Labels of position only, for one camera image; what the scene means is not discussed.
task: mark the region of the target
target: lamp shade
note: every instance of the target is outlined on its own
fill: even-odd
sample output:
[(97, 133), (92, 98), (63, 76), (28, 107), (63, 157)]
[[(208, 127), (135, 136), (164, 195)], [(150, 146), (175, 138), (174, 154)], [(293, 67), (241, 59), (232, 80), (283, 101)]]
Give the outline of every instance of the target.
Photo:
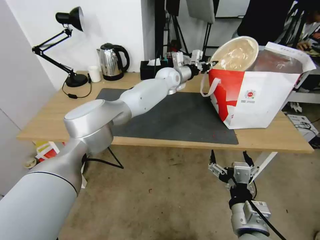
[(56, 20), (61, 24), (71, 24), (76, 29), (83, 32), (83, 13), (81, 7), (75, 7), (70, 13), (56, 13)]

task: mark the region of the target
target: kettle handle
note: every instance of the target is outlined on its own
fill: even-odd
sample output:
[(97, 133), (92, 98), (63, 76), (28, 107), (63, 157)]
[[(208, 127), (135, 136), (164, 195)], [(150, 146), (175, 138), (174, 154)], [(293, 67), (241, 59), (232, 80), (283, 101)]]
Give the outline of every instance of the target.
[(114, 49), (118, 50), (118, 52), (123, 52), (124, 53), (124, 56), (127, 59), (127, 64), (122, 68), (122, 71), (126, 72), (128, 70), (128, 68), (129, 68), (129, 65), (130, 65), (130, 58), (129, 58), (129, 54), (128, 54), (127, 50), (124, 47), (120, 46), (120, 45), (113, 45), (112, 47)]

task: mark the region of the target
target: table leg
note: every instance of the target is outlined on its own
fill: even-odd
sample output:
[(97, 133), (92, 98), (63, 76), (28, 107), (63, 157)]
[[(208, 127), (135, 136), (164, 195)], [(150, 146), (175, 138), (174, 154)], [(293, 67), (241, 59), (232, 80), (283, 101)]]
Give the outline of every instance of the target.
[(253, 176), (252, 181), (255, 180), (257, 178), (257, 176), (262, 172), (262, 170), (269, 164), (269, 162), (271, 162), (271, 160), (274, 158), (274, 156), (277, 154), (278, 152), (262, 152), (259, 157), (257, 158), (257, 160), (254, 162), (254, 167), (258, 168), (259, 167), (259, 171)]
[(87, 180), (84, 178), (83, 176), (83, 169), (84, 169), (84, 164), (82, 165), (82, 168), (81, 168), (81, 176), (82, 176), (82, 184), (81, 184), (81, 188), (86, 188), (87, 186)]

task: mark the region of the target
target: electric kettle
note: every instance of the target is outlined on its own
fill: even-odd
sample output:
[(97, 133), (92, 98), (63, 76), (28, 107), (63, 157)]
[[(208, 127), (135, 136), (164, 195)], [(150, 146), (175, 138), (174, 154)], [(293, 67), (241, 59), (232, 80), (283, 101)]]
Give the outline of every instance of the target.
[[(130, 64), (127, 50), (120, 45), (106, 43), (103, 44), (100, 49), (97, 49), (97, 52), (99, 55), (103, 78), (108, 81), (115, 81), (122, 78)], [(127, 64), (125, 66), (122, 64), (119, 52), (123, 52), (127, 59)]]

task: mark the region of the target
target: black desk lamp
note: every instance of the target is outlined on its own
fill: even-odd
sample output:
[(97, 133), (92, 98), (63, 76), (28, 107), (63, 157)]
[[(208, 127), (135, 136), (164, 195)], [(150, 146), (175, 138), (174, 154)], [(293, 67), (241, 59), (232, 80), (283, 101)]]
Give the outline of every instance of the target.
[[(67, 72), (69, 74), (69, 76), (66, 79), (65, 83), (67, 84), (68, 87), (82, 86), (82, 85), (86, 84), (88, 81), (88, 78), (86, 75), (76, 74), (73, 72), (73, 68), (70, 68), (70, 67), (67, 67), (61, 63), (58, 63), (55, 60), (53, 60), (52, 58), (50, 58), (44, 54), (44, 52), (47, 51), (48, 49), (52, 48), (53, 46), (68, 39), (69, 37), (71, 37), (72, 29), (69, 28), (69, 24), (71, 24), (76, 29), (83, 32), (83, 13), (82, 13), (81, 7), (76, 7), (74, 9), (72, 9), (70, 13), (57, 13), (56, 20), (58, 21), (58, 23), (61, 23), (64, 27), (65, 27), (65, 25), (67, 25), (65, 27), (65, 29), (61, 33), (53, 36), (52, 38), (41, 43), (40, 45), (33, 47), (32, 51), (35, 54), (39, 55), (40, 57), (44, 58), (45, 60), (47, 60), (47, 61), (51, 62), (52, 64), (56, 65), (57, 67), (61, 68), (63, 71)], [(48, 42), (50, 42), (51, 40), (55, 39), (56, 37), (58, 37), (64, 33), (67, 35), (65, 38), (57, 41), (56, 43), (48, 44)]]

